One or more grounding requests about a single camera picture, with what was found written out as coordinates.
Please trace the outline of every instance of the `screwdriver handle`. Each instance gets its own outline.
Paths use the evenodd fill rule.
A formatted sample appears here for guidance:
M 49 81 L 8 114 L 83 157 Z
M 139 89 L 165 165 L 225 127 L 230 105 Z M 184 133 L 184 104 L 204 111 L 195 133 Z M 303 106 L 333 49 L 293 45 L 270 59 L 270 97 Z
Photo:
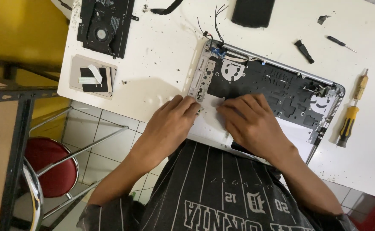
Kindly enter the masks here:
M 367 71 L 365 75 L 361 76 L 359 79 L 359 85 L 357 86 L 357 90 L 354 93 L 354 97 L 353 97 L 354 99 L 359 100 L 362 98 L 363 92 L 365 91 L 365 88 L 367 86 L 367 81 L 369 80 L 369 77 L 367 76 Z
M 356 120 L 356 115 L 359 112 L 358 107 L 349 107 L 344 119 L 344 126 L 340 131 L 340 139 L 337 142 L 337 146 L 345 148 L 347 140 L 351 136 L 351 129 L 353 128 L 354 121 Z
M 335 43 L 337 43 L 337 44 L 339 44 L 339 45 L 341 45 L 341 46 L 345 46 L 345 43 L 343 43 L 343 42 L 337 40 L 337 39 L 334 38 L 334 37 L 327 36 L 327 39 L 330 40 L 330 41 L 332 41 L 332 42 L 335 42 Z

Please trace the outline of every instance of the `person's left hand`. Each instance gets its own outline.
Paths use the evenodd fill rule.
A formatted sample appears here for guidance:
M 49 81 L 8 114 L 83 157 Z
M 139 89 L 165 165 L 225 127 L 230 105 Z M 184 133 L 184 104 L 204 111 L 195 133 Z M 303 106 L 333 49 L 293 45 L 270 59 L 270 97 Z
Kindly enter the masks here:
M 130 155 L 147 168 L 158 166 L 186 139 L 200 107 L 193 97 L 176 95 L 154 113 Z

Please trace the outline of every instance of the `yellow screwdriver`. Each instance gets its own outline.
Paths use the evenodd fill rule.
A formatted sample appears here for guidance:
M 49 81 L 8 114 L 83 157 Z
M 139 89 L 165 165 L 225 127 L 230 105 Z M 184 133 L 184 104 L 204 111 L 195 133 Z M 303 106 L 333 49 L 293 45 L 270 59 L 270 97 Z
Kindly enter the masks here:
M 355 103 L 354 106 L 347 109 L 347 113 L 344 119 L 344 126 L 340 131 L 340 139 L 339 142 L 337 142 L 337 146 L 345 148 L 347 140 L 351 135 L 351 129 L 353 128 L 354 121 L 356 120 L 356 115 L 359 112 L 357 102 L 362 98 L 363 92 L 365 91 L 367 85 L 367 81 L 369 80 L 369 77 L 367 76 L 368 71 L 369 69 L 367 69 L 365 74 L 359 79 L 359 84 L 353 97 L 355 99 Z

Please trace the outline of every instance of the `white table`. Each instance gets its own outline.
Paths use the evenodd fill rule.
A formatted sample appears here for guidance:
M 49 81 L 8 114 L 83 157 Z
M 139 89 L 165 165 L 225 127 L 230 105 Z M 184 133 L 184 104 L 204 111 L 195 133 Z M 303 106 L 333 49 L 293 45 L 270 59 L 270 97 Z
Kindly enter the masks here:
M 136 0 L 125 59 L 82 48 L 76 40 L 80 1 L 75 1 L 66 42 L 58 94 L 114 113 L 148 122 L 154 111 L 176 94 L 186 95 L 195 69 L 203 30 L 215 35 L 216 4 L 232 4 L 218 16 L 218 27 L 226 43 L 286 65 L 322 76 L 347 90 L 328 132 L 309 167 L 320 178 L 375 196 L 375 5 L 363 0 L 276 0 L 268 28 L 243 28 L 230 21 L 232 0 L 185 0 L 169 15 L 143 13 L 148 8 L 166 8 L 173 0 Z M 330 15 L 323 25 L 320 15 Z M 332 35 L 358 51 L 354 53 L 325 38 Z M 316 61 L 308 64 L 295 41 L 302 39 Z M 118 66 L 112 100 L 69 88 L 71 57 L 84 55 Z M 357 77 L 369 68 L 369 83 L 358 106 L 347 148 L 336 142 L 343 116 L 349 107 Z

